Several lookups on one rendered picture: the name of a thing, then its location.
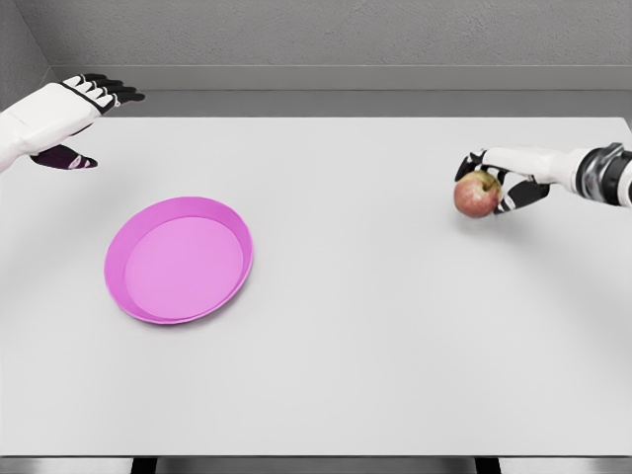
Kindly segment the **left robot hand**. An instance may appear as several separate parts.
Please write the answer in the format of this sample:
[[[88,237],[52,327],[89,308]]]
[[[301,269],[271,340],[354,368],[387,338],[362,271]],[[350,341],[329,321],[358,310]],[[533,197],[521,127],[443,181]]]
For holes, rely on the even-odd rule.
[[[46,168],[79,170],[95,168],[98,162],[63,141],[84,131],[110,110],[144,99],[144,94],[120,80],[89,73],[49,83],[6,110],[23,125],[23,156]]]

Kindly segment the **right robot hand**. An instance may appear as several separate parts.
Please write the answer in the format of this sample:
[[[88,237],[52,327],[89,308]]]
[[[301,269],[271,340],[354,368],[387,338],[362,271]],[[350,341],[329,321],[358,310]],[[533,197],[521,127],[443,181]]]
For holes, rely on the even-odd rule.
[[[495,207],[484,213],[500,215],[532,205],[550,193],[555,182],[556,152],[531,147],[492,147],[470,152],[461,162],[454,182],[459,187],[476,178],[482,191],[496,194]]]

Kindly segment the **red-yellow apple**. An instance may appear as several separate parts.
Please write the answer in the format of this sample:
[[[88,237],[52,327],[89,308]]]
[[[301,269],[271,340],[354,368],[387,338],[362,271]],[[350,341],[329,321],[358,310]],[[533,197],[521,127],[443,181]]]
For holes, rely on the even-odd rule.
[[[496,177],[486,171],[473,171],[456,182],[453,201],[463,215],[482,218],[497,208],[502,195],[502,185]]]

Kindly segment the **pink plate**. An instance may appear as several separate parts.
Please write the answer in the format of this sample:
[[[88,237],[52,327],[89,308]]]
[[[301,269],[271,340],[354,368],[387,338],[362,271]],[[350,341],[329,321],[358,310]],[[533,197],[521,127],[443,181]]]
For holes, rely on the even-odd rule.
[[[129,316],[182,324],[230,301],[253,260],[252,234],[235,210],[207,197],[174,197],[119,229],[105,256],[105,285]]]

